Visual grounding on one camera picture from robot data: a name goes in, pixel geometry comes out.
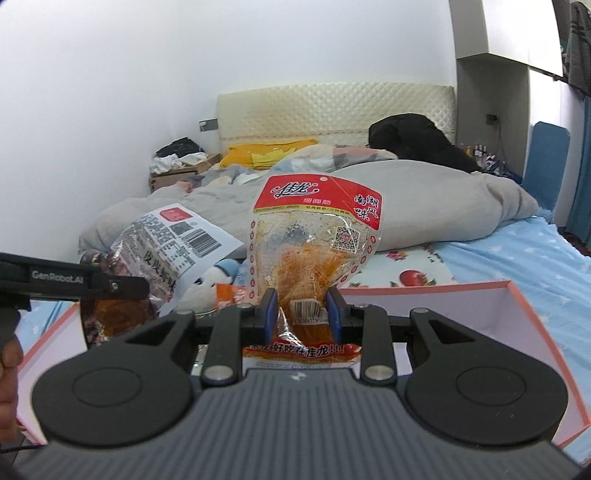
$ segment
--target barcode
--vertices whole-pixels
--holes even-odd
[[[218,243],[214,237],[201,228],[185,235],[183,237],[183,242],[193,250],[193,253],[199,258],[203,258],[221,247],[221,244]]]
[[[148,215],[144,215],[142,218],[138,220],[138,222],[142,224],[148,230],[148,232],[150,232],[154,236],[154,238],[157,242],[160,243],[160,245],[164,245],[166,242],[174,238],[174,235],[169,230],[169,228],[151,213]]]
[[[294,323],[305,325],[327,323],[326,310],[316,299],[292,300],[290,310]]]
[[[174,233],[176,233],[178,236],[181,236],[182,234],[184,234],[185,232],[187,232],[191,228],[193,228],[193,227],[191,225],[189,225],[187,222],[175,223],[174,225],[172,225],[170,227],[170,229]]]

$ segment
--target blue bedsheet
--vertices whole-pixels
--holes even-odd
[[[591,258],[543,218],[502,224],[486,238],[434,244],[460,283],[514,280],[545,323],[591,409]],[[591,455],[591,429],[566,449]]]

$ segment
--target upholstered headboard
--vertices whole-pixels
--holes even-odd
[[[228,145],[316,138],[325,144],[365,145],[374,122],[399,113],[430,118],[451,142],[456,97],[451,86],[339,82],[269,87],[217,97],[224,151]]]

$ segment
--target plush toy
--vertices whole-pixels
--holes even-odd
[[[211,312],[217,308],[216,283],[232,284],[238,276],[240,263],[231,258],[219,261],[187,290],[176,310],[195,313]]]

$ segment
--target hand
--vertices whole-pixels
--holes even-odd
[[[22,362],[22,348],[17,338],[2,350],[0,365],[0,442],[13,440],[17,433],[17,367]]]

